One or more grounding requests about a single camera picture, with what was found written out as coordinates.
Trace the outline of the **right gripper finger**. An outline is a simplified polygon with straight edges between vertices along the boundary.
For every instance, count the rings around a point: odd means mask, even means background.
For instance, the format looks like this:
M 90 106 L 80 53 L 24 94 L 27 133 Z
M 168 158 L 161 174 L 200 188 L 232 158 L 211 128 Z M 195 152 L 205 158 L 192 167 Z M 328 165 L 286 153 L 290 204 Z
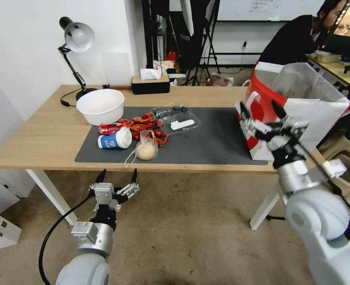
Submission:
M 274 112 L 282 123 L 283 129 L 288 130 L 291 133 L 304 133 L 306 131 L 309 126 L 309 121 L 288 115 L 284 108 L 275 100 L 272 100 L 271 104 Z
M 238 121 L 246 139 L 271 140 L 277 135 L 277 128 L 254 120 L 242 101 L 239 102 Z

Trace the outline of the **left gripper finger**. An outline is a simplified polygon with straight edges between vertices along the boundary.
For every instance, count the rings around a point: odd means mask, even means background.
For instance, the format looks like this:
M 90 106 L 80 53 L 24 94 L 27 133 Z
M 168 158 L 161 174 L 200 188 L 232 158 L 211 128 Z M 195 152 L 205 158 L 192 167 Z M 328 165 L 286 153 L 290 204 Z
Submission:
M 135 168 L 132 174 L 130 184 L 118 190 L 115 194 L 115 200 L 118 204 L 123 204 L 132 198 L 138 191 L 140 190 L 140 186 L 138 184 L 138 172 Z
M 89 190 L 94 190 L 95 187 L 96 187 L 99 183 L 103 183 L 103 182 L 104 182 L 104 178 L 105 178 L 106 172 L 107 172 L 106 169 L 103 169 L 103 170 L 101 171 L 101 173 L 97 176 L 95 182 L 89 186 Z

